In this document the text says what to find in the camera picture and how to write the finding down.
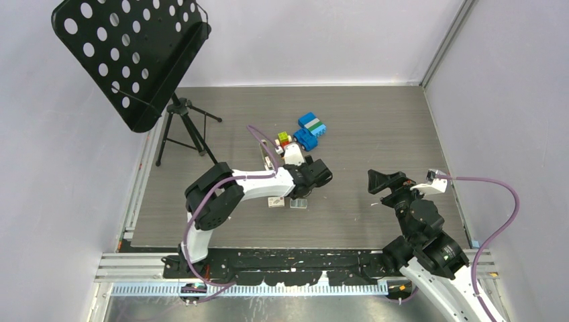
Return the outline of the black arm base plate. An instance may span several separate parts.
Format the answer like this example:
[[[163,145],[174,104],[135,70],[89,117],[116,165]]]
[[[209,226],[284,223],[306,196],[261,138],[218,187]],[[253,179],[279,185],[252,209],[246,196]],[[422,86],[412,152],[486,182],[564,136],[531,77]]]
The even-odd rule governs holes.
[[[240,286],[313,286],[323,277],[330,286],[360,286],[402,275],[388,256],[372,250],[211,248],[192,266],[181,253],[162,262],[165,278],[202,276]]]

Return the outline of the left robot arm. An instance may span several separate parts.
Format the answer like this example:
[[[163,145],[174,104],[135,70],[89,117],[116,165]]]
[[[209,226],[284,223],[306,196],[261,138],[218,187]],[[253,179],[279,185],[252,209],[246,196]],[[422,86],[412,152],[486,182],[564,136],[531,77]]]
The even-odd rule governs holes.
[[[242,201],[264,197],[302,199],[332,178],[321,159],[260,171],[234,170],[226,162],[214,164],[185,190],[187,227],[180,244],[180,269],[191,278],[204,273],[213,230],[225,223]]]

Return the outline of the white and green stapler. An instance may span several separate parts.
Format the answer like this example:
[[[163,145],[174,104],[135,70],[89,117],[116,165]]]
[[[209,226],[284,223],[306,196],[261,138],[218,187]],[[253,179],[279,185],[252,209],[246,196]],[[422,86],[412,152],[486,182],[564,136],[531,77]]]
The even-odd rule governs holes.
[[[268,148],[268,142],[265,139],[261,139],[261,141],[260,141],[260,153],[261,153],[263,165],[264,165],[266,171],[273,171],[274,166],[272,164],[272,159],[270,157],[270,154],[266,151],[266,148]]]

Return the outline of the staple tray with staples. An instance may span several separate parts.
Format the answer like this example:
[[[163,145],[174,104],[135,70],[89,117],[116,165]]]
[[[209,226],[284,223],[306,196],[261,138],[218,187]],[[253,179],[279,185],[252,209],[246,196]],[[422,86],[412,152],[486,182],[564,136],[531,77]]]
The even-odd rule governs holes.
[[[307,199],[291,199],[289,201],[289,207],[291,209],[306,209],[307,206]]]

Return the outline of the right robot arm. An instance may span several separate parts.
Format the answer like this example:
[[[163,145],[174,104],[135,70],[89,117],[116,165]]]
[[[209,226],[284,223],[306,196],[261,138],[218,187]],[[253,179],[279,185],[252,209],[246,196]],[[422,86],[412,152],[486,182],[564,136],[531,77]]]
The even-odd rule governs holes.
[[[368,171],[368,192],[385,189],[380,202],[394,209],[401,235],[382,249],[384,269],[402,274],[439,310],[446,321],[504,321],[477,279],[478,252],[469,260],[444,230],[444,218],[427,195],[444,193],[451,177],[429,170],[418,184],[403,172]]]

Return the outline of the white staple box sleeve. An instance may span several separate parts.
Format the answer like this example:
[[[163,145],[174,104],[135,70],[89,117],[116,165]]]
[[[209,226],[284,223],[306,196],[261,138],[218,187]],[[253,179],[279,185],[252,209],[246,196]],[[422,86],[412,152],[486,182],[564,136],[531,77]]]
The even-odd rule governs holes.
[[[275,208],[275,207],[284,207],[285,206],[285,198],[284,197],[268,197],[268,207]]]

